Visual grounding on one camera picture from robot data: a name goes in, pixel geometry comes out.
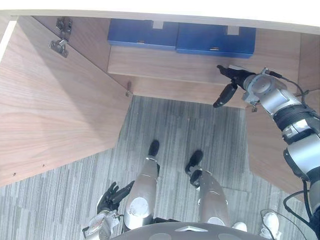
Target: silver robot leg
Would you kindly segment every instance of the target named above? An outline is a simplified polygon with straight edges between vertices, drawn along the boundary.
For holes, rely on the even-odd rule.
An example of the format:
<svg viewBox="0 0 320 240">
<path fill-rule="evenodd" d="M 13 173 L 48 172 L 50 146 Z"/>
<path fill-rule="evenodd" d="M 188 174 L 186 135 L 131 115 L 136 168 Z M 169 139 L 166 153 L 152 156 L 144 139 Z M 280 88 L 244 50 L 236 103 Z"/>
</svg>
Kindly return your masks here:
<svg viewBox="0 0 320 240">
<path fill-rule="evenodd" d="M 124 231 L 136 229 L 153 221 L 159 165 L 148 156 L 142 171 L 135 180 L 124 211 Z"/>
<path fill-rule="evenodd" d="M 202 171 L 197 180 L 200 191 L 199 221 L 230 227 L 228 202 L 222 187 L 210 172 L 198 166 L 192 167 L 192 172 L 194 171 Z"/>
</svg>

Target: floor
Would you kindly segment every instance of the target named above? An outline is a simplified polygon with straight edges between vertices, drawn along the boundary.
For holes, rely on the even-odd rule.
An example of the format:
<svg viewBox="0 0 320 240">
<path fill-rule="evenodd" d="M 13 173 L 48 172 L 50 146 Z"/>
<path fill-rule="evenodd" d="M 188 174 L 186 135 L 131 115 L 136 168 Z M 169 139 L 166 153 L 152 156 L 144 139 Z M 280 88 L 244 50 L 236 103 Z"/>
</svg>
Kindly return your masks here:
<svg viewBox="0 0 320 240">
<path fill-rule="evenodd" d="M 124 187 L 135 179 L 153 139 L 160 142 L 161 165 L 156 217 L 197 221 L 198 192 L 184 166 L 193 151 L 202 149 L 202 167 L 222 185 L 231 222 L 243 221 L 250 233 L 259 234 L 260 210 L 271 208 L 293 220 L 308 240 L 316 239 L 284 209 L 287 194 L 250 173 L 244 110 L 139 96 L 115 148 L 0 188 L 0 239 L 83 239 L 81 229 L 95 215 L 100 195 L 113 181 Z M 306 217 L 301 202 L 289 204 Z M 279 219 L 281 240 L 304 239 L 292 223 Z"/>
</svg>

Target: blue box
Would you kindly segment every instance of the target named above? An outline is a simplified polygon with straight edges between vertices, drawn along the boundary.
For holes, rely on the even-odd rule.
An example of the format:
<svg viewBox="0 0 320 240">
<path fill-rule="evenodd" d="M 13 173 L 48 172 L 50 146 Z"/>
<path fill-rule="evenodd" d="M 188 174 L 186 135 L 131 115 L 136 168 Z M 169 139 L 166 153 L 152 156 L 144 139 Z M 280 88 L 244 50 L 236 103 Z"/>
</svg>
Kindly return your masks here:
<svg viewBox="0 0 320 240">
<path fill-rule="evenodd" d="M 239 27 L 228 35 L 228 26 L 180 23 L 176 51 L 230 58 L 250 58 L 255 51 L 256 29 Z"/>
<path fill-rule="evenodd" d="M 164 22 L 162 29 L 153 28 L 152 20 L 112 19 L 108 42 L 111 45 L 169 49 L 176 48 L 178 22 Z"/>
</svg>

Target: wooden countertop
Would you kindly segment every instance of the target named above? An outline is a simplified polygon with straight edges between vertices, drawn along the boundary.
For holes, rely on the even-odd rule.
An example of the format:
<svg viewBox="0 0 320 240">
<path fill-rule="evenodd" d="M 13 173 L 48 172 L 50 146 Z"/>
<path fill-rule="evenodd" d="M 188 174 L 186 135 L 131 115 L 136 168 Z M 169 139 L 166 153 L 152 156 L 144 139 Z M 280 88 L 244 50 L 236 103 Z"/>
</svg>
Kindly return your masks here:
<svg viewBox="0 0 320 240">
<path fill-rule="evenodd" d="M 202 23 L 284 30 L 320 35 L 320 2 L 303 4 L 269 0 L 194 1 L 149 0 L 64 1 L 53 4 L 40 0 L 11 0 L 1 3 L 0 15 L 74 16 L 124 19 L 150 19 L 168 22 Z"/>
</svg>

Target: open cabinet door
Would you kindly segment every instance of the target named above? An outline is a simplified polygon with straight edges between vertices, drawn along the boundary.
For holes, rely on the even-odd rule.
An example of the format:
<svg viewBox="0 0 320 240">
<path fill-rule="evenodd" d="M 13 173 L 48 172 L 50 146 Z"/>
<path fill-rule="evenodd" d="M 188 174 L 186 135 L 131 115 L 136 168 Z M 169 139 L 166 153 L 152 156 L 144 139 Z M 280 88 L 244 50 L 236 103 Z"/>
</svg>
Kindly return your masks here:
<svg viewBox="0 0 320 240">
<path fill-rule="evenodd" d="M 0 62 L 0 186 L 112 148 L 126 89 L 57 36 L 21 16 Z"/>
</svg>

